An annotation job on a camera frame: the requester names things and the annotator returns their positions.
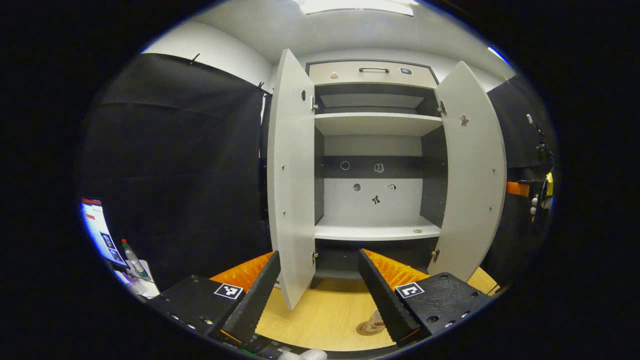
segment cabinet door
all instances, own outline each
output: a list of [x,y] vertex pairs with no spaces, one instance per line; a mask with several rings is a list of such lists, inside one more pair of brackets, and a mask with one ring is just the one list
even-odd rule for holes
[[316,272],[313,98],[313,83],[285,49],[269,119],[267,196],[271,243],[280,252],[280,287],[290,310]]
[[469,66],[459,62],[435,88],[446,114],[449,179],[442,231],[430,274],[449,272],[463,281],[486,255],[502,215],[506,158],[495,110]]

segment monitor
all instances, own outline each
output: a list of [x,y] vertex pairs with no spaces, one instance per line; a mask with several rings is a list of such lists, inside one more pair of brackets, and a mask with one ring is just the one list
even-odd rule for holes
[[112,264],[129,268],[129,265],[109,233],[102,210],[102,201],[96,198],[83,197],[81,199],[81,212],[84,227],[102,257]]

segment white cabinet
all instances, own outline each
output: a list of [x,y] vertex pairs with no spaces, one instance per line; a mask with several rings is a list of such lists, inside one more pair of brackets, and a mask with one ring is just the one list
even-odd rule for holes
[[[287,307],[295,307],[316,273],[316,239],[351,250],[431,241],[439,253],[437,260],[425,256],[425,270],[428,263],[431,273],[450,272],[466,281],[491,245],[506,183],[499,123],[475,75],[462,61],[441,84],[428,67],[331,64],[313,64],[307,75],[286,49],[278,66],[267,187]],[[438,150],[446,153],[442,164],[425,156],[440,144],[429,143],[437,133]],[[432,193],[428,170],[445,164],[445,194]],[[425,204],[444,214],[422,216],[433,213]],[[318,263],[325,260],[319,253]],[[332,262],[343,258],[351,261],[345,253]]]

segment door hinge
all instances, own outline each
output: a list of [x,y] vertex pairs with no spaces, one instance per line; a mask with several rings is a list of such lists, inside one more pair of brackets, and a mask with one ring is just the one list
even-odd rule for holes
[[440,100],[440,107],[438,108],[438,111],[442,114],[442,115],[446,115],[447,114],[447,109],[445,109],[444,107],[444,101]]
[[433,256],[433,262],[438,261],[438,256],[440,256],[440,249],[431,252],[431,256]]

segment white shelf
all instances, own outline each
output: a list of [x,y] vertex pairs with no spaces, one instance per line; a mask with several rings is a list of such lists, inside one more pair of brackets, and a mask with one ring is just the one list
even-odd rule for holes
[[400,113],[318,114],[316,127],[327,135],[424,136],[442,126],[442,118]]
[[408,218],[333,217],[325,214],[316,225],[316,238],[346,241],[385,241],[434,238],[440,228],[420,215]]

